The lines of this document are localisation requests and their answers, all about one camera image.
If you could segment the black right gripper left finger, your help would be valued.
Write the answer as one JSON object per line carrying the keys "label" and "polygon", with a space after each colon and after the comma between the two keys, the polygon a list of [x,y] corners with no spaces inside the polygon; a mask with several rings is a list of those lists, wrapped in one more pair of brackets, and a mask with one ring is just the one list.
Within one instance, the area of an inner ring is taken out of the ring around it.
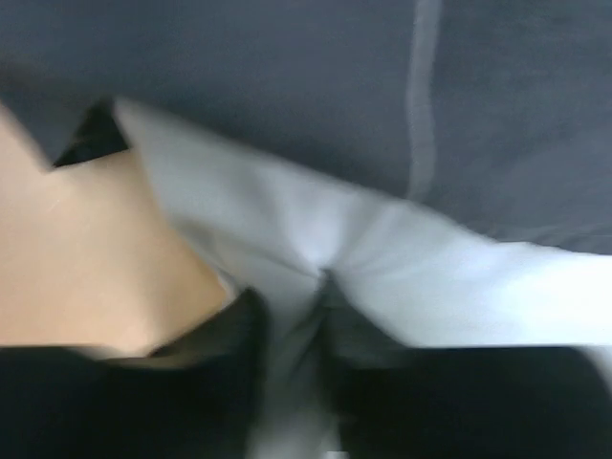
{"label": "black right gripper left finger", "polygon": [[243,458],[260,406],[268,315],[243,291],[142,359],[1,351],[5,458]]}

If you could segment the white stained pillow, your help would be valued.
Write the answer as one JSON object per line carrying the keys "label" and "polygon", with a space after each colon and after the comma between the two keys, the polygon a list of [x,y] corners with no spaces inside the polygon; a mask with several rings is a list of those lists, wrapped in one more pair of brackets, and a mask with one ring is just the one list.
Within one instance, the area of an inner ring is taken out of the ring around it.
{"label": "white stained pillow", "polygon": [[170,221],[270,308],[250,457],[349,458],[324,385],[319,297],[328,277],[402,344],[572,347],[611,391],[611,252],[500,241],[133,101],[116,115]]}

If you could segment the grey checked pillowcase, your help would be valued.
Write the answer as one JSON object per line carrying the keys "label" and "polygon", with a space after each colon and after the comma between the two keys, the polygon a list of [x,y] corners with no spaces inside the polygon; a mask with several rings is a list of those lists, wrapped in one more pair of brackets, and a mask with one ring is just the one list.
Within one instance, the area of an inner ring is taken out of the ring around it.
{"label": "grey checked pillowcase", "polygon": [[611,252],[607,1],[5,1],[1,100],[52,164],[123,99],[500,241]]}

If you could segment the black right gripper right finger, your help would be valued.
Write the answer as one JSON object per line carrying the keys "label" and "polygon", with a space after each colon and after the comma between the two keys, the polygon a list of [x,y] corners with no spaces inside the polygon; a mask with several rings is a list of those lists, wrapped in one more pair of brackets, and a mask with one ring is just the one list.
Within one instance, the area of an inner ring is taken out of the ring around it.
{"label": "black right gripper right finger", "polygon": [[611,391],[572,347],[398,342],[328,277],[324,385],[349,458],[607,458]]}

